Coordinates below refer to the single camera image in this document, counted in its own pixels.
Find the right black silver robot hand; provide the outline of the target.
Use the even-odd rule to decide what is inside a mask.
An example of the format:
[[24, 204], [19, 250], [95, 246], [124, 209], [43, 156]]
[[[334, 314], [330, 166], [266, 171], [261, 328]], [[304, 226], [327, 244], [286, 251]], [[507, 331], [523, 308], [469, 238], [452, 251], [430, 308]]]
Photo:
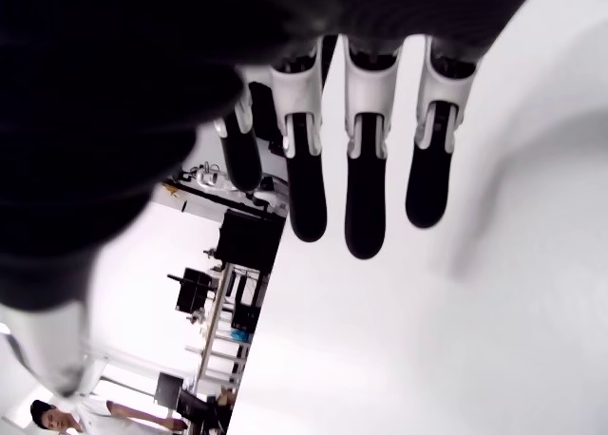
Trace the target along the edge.
[[345, 235], [384, 238], [384, 161], [405, 39], [425, 55], [406, 195], [410, 223], [447, 206], [455, 132], [479, 63], [525, 0], [1, 0], [1, 305], [18, 361], [68, 398], [86, 375], [98, 253], [216, 122], [234, 184], [261, 176], [248, 88], [268, 85], [302, 240], [327, 223], [321, 44], [345, 39]]

